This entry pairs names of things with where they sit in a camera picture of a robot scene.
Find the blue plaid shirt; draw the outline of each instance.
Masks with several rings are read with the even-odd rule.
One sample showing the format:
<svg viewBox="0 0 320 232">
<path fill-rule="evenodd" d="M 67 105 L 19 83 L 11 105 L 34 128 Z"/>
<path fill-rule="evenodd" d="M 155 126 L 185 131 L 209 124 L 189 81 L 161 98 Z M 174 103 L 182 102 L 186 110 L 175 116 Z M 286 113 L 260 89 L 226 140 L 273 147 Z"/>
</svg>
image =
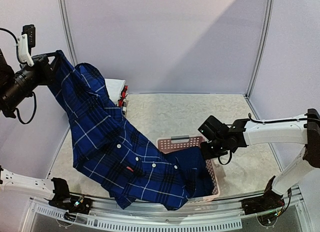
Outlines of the blue plaid shirt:
<svg viewBox="0 0 320 232">
<path fill-rule="evenodd" d="M 95 67 L 73 67 L 62 51 L 57 53 L 56 81 L 49 89 L 69 118 L 74 168 L 101 184 L 121 208 L 135 199 L 168 210 L 183 206 L 195 193 L 197 169 L 169 163 L 109 99 Z"/>
</svg>

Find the beige marbled table surface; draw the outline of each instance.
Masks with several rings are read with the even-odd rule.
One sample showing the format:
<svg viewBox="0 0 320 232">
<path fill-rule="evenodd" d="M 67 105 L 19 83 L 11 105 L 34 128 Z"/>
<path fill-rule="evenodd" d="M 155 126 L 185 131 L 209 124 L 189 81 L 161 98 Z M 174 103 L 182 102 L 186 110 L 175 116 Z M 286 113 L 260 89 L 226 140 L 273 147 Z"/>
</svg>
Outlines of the beige marbled table surface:
<svg viewBox="0 0 320 232">
<path fill-rule="evenodd" d="M 247 118 L 251 112 L 242 95 L 210 94 L 133 94 L 127 97 L 127 119 L 151 142 L 172 136 L 200 135 L 199 126 L 214 115 L 225 124 Z M 109 197 L 98 183 L 73 167 L 71 134 L 68 133 L 53 164 L 49 178 L 64 178 L 71 192 Z M 214 171 L 220 197 L 263 190 L 280 170 L 267 144 L 239 148 L 230 164 L 222 166 L 214 159 Z"/>
</svg>

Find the white backdrop panel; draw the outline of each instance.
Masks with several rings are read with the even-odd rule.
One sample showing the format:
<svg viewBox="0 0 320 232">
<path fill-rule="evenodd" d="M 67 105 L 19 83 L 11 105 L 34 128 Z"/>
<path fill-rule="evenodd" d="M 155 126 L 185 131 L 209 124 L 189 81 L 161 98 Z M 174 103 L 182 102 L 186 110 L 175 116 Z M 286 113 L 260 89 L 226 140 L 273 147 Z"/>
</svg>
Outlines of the white backdrop panel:
<svg viewBox="0 0 320 232">
<path fill-rule="evenodd" d="M 66 0 L 78 62 L 134 93 L 245 93 L 266 3 Z"/>
<path fill-rule="evenodd" d="M 22 26 L 36 27 L 36 47 L 32 54 L 68 49 L 61 23 L 58 0 L 0 0 L 0 27 L 11 30 L 16 36 Z M 14 71 L 19 69 L 13 38 L 0 31 L 0 48 Z M 68 128 L 67 117 L 47 87 L 35 89 L 37 112 L 29 125 L 18 119 L 0 114 L 0 164 L 13 173 L 45 178 L 54 155 Z M 30 118 L 33 98 L 19 106 L 23 120 Z M 24 220 L 27 195 L 0 192 L 0 231 L 15 232 Z"/>
<path fill-rule="evenodd" d="M 266 48 L 251 101 L 261 118 L 320 111 L 320 0 L 274 0 Z M 276 147 L 287 166 L 297 145 Z M 314 230 L 320 227 L 320 171 L 300 183 Z"/>
</svg>

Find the laundry basket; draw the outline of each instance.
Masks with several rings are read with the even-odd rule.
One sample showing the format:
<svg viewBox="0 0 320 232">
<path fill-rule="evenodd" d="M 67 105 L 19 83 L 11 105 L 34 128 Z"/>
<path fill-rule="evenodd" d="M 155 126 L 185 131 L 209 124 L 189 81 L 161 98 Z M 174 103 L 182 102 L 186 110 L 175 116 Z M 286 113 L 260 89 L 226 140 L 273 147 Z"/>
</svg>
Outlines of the laundry basket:
<svg viewBox="0 0 320 232">
<path fill-rule="evenodd" d="M 205 139 L 202 136 L 194 136 L 194 137 L 177 136 L 177 137 L 171 137 L 171 138 L 162 138 L 157 140 L 157 147 L 162 153 L 171 153 L 171 152 L 185 149 L 185 148 L 190 148 L 195 146 L 200 147 L 200 144 L 204 142 L 204 140 Z M 213 182 L 212 195 L 205 196 L 205 197 L 191 198 L 188 200 L 187 203 L 212 201 L 215 198 L 219 197 L 220 195 L 218 180 L 214 173 L 215 171 L 213 166 L 213 160 L 206 160 L 205 162 L 206 162 L 206 168 Z"/>
</svg>

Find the white folded cloth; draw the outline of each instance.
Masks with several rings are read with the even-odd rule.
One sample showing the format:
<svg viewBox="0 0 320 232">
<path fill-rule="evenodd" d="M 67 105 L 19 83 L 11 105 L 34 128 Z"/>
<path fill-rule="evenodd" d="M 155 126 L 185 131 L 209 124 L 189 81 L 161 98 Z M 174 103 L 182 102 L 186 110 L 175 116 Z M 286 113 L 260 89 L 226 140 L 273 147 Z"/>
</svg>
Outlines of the white folded cloth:
<svg viewBox="0 0 320 232">
<path fill-rule="evenodd" d="M 126 81 L 119 79 L 104 79 L 109 98 L 117 104 L 121 97 L 121 92 L 125 87 Z"/>
</svg>

